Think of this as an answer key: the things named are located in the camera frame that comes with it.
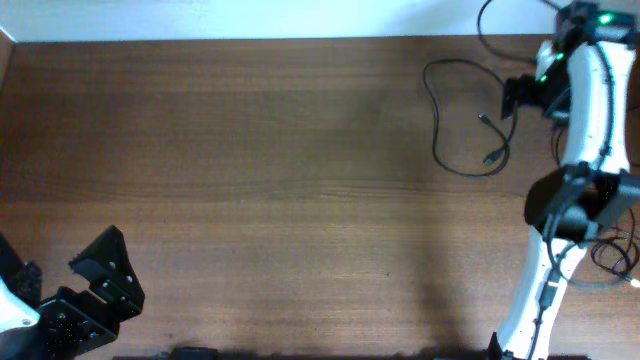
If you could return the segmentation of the black USB cable thick plug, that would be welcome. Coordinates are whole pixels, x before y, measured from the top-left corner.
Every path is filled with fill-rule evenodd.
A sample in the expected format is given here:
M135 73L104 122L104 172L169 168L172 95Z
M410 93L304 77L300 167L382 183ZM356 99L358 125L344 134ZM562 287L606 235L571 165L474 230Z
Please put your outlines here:
M431 155L444 171L465 178L500 174L511 156L511 140L518 117L508 117L509 127L473 107L474 90L486 90L486 100L504 88L504 81L489 67L465 59L439 59L424 65L422 86L431 102L433 130Z

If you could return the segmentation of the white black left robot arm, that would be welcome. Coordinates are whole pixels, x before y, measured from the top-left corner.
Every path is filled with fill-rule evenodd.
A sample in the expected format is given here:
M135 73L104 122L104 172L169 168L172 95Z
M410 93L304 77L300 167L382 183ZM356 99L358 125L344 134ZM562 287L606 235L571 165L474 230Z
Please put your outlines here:
M1 357L74 359L114 342L120 325L143 311L145 293L123 233L109 226L70 262L89 288L61 286L42 297L43 273L1 239Z

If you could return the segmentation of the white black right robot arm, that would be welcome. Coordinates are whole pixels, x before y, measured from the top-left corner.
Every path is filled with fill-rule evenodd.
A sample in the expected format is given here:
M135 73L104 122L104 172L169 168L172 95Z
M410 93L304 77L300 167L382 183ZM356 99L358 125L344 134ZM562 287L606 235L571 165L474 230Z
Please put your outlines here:
M587 248L639 200L625 143L627 87L636 56L636 17L588 1L558 9L555 34L536 72L506 81L502 115L542 110L568 135L558 169L530 188L527 263L488 359L545 359L551 330Z

